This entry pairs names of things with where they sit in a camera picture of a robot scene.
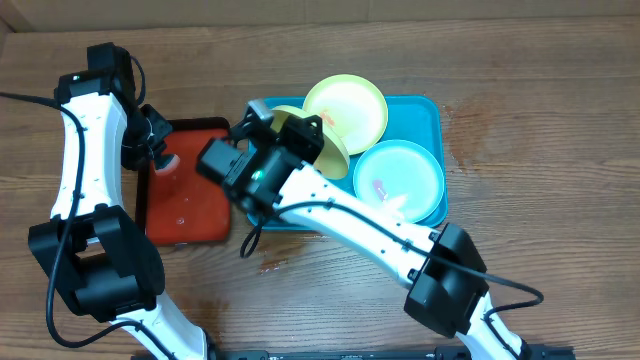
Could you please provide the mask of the dark green orange sponge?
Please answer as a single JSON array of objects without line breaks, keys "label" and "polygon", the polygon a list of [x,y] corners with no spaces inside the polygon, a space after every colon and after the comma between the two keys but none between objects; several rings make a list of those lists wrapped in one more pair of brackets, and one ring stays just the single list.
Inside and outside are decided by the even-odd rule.
[{"label": "dark green orange sponge", "polygon": [[180,163],[180,158],[175,154],[162,155],[155,161],[155,172],[157,174],[169,174],[174,171]]}]

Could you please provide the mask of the yellow-green plate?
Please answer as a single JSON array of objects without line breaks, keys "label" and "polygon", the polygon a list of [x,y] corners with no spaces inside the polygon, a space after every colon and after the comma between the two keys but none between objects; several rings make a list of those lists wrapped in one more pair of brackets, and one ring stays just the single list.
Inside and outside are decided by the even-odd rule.
[{"label": "yellow-green plate", "polygon": [[329,76],[307,93],[303,109],[319,115],[350,155],[374,146],[386,131],[389,109],[371,81],[352,74]]},{"label": "yellow-green plate", "polygon": [[[272,109],[272,112],[274,114],[274,120],[271,128],[276,132],[281,130],[285,120],[290,115],[302,119],[312,116],[312,113],[290,105],[276,106]],[[313,163],[313,166],[319,170],[325,178],[339,180],[348,174],[350,157],[341,138],[333,131],[330,124],[324,118],[321,118],[321,120],[324,146]]]}]

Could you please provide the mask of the yellow-green plate top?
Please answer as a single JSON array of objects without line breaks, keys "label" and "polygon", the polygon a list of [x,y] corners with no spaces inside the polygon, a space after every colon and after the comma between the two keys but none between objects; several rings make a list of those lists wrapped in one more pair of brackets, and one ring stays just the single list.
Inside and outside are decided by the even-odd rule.
[{"label": "yellow-green plate top", "polygon": [[319,115],[350,155],[374,146],[386,131],[389,109],[371,81],[352,74],[329,76],[307,93],[303,109]]}]

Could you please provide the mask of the light blue plate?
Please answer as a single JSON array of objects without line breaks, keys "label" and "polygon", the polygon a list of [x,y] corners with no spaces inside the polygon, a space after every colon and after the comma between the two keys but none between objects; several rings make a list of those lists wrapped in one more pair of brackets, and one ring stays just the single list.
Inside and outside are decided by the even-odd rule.
[{"label": "light blue plate", "polygon": [[434,155],[407,140],[387,140],[367,150],[356,163],[353,186],[362,202],[411,223],[434,213],[445,190]]}]

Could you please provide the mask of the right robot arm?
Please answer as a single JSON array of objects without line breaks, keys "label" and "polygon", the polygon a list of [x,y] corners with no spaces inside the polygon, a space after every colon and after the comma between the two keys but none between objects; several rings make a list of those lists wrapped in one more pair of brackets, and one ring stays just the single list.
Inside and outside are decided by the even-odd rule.
[{"label": "right robot arm", "polygon": [[280,218],[327,234],[374,261],[408,294],[405,312],[457,337],[474,359],[529,359],[533,352],[493,308],[494,277],[470,235],[396,220],[344,192],[316,170],[323,139],[317,115],[287,115],[280,129],[261,100],[249,102],[228,137],[207,143],[196,170],[262,222]]}]

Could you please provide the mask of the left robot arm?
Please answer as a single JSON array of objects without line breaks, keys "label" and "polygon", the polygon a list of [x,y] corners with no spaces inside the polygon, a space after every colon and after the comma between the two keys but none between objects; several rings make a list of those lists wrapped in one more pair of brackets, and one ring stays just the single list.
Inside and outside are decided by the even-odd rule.
[{"label": "left robot arm", "polygon": [[123,208],[121,171],[169,165],[172,127],[143,102],[133,75],[139,63],[127,50],[91,46],[87,62],[62,76],[47,102],[63,118],[63,169],[50,219],[30,228],[28,246],[49,279],[48,330],[65,347],[86,344],[57,332],[59,296],[73,314],[127,331],[157,359],[212,359],[208,334],[169,297],[157,248]]}]

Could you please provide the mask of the red black lacquer tray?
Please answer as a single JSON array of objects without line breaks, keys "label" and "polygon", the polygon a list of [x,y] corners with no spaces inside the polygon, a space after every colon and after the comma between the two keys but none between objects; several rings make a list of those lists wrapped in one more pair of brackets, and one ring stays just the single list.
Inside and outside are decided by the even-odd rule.
[{"label": "red black lacquer tray", "polygon": [[156,246],[224,241],[231,228],[231,206],[220,186],[196,172],[198,155],[210,140],[226,136],[223,117],[172,120],[164,154],[167,168],[138,172],[135,222]]}]

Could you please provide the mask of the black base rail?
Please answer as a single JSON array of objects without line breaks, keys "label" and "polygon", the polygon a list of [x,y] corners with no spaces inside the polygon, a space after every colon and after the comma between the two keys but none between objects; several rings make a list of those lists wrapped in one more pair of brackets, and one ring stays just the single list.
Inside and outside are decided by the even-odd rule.
[{"label": "black base rail", "polygon": [[[571,347],[530,345],[533,360],[575,360]],[[218,352],[213,359],[223,360],[470,360],[463,346],[439,346],[430,351],[371,352],[298,352],[268,353],[267,351]]]}]

